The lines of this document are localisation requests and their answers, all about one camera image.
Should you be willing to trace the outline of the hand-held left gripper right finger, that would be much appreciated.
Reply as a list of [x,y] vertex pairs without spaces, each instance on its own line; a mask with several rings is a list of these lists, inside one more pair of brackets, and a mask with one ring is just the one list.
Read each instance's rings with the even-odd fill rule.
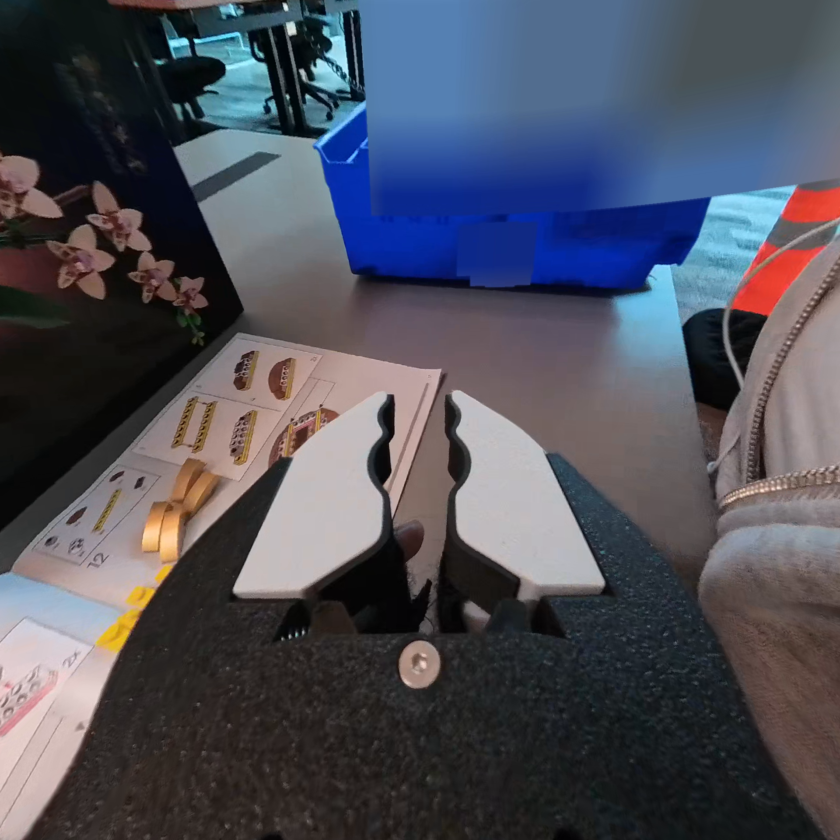
[[601,595],[606,579],[547,452],[465,392],[448,394],[444,413],[444,579],[467,602]]

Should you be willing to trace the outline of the black orchid print set box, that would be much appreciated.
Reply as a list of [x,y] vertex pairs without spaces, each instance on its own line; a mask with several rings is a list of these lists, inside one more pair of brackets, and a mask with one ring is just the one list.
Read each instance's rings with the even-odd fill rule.
[[243,311],[111,2],[2,2],[2,526]]

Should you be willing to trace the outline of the black background chair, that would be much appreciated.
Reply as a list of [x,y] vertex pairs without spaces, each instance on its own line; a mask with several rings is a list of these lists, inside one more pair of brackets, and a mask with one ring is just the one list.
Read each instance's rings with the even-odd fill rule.
[[[204,119],[204,111],[198,99],[211,85],[224,78],[225,64],[220,59],[198,55],[198,29],[192,14],[152,11],[142,13],[141,19],[146,44],[168,98],[180,109],[185,127],[198,130],[199,121]],[[187,55],[174,56],[169,47],[167,26],[170,26],[176,38],[186,40]]]

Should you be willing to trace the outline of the blue plastic bin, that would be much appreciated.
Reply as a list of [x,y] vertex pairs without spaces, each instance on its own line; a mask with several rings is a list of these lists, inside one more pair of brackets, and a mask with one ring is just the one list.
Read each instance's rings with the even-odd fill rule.
[[382,216],[371,210],[366,107],[315,144],[351,271],[472,287],[641,288],[680,265],[710,198],[574,213]]

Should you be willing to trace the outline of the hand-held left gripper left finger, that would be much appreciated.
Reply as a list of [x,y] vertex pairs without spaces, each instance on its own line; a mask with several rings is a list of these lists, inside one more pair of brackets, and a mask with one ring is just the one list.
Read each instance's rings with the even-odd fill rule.
[[377,392],[292,456],[234,583],[235,597],[312,595],[384,547],[392,532],[385,483],[394,409],[393,395]]

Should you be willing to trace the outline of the brick set instruction booklet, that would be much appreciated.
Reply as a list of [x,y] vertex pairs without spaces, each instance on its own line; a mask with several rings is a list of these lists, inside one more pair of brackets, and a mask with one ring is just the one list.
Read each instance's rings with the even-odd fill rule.
[[25,838],[76,758],[118,654],[96,647],[135,586],[165,563],[143,553],[152,503],[188,458],[219,476],[183,550],[281,457],[377,392],[395,398],[392,510],[441,372],[237,333],[2,574],[2,829]]

